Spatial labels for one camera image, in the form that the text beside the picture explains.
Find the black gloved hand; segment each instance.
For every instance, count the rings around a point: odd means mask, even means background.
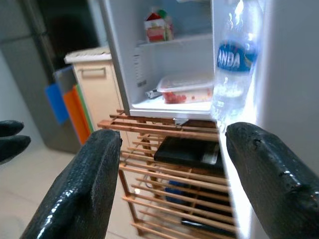
[[[30,144],[31,138],[16,135],[24,124],[15,120],[0,121],[0,165],[22,153]]]

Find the gray refrigerator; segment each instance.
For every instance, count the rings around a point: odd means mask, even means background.
[[[45,94],[66,53],[99,46],[86,0],[0,0],[0,48],[44,143],[77,152],[70,119],[58,123]]]

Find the white floor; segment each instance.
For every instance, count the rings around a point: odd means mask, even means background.
[[[52,182],[73,156],[40,145],[0,165],[0,239],[20,237]],[[133,174],[127,177],[128,183],[134,179]],[[140,238],[130,225],[132,219],[123,194],[118,180],[108,239]]]

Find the white wall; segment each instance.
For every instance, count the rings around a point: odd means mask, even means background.
[[[39,145],[44,145],[4,56],[0,51],[0,120],[8,119],[24,122],[24,129],[20,134],[31,137],[31,144],[28,150],[32,150]]]

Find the container lid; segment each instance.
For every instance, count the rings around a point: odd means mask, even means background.
[[[213,87],[212,73],[181,73],[165,76],[158,85],[159,92],[189,91]]]

